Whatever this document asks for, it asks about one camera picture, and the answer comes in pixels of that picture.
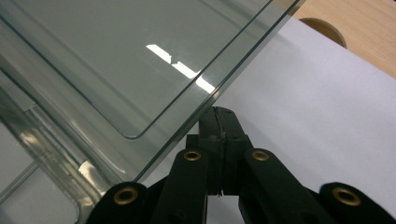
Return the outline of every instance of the brass screw hole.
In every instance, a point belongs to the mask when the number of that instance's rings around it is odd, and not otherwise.
[[[266,161],[270,159],[270,156],[262,151],[254,151],[253,153],[251,153],[251,156],[257,161]]]
[[[184,153],[184,159],[188,161],[198,161],[201,159],[201,153],[197,151],[187,151]]]
[[[350,205],[350,206],[359,206],[361,205],[361,199],[354,192],[349,189],[344,188],[335,188],[332,190],[332,195],[341,203]]]
[[[138,194],[137,189],[131,187],[120,189],[116,194],[114,194],[114,203],[118,205],[132,203],[137,199]]]

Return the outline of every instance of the white surface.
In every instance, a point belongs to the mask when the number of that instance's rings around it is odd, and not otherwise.
[[[216,105],[303,185],[347,183],[396,217],[395,99],[393,78],[291,19]],[[166,175],[177,149],[146,183]],[[207,223],[242,223],[236,199],[210,197]]]

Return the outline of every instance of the wooden table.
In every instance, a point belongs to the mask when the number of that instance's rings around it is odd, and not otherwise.
[[[396,1],[306,0],[295,17],[329,22],[350,51],[396,78]]]

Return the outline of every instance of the transparent plastic container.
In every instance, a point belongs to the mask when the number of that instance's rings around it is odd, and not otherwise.
[[[2,1],[0,116],[27,159],[0,216],[40,180],[83,223],[110,186],[155,168],[300,4]]]

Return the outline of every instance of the wooden surface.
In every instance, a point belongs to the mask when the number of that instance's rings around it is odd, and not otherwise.
[[[329,22],[347,49],[396,78],[396,1],[306,0],[294,16]]]

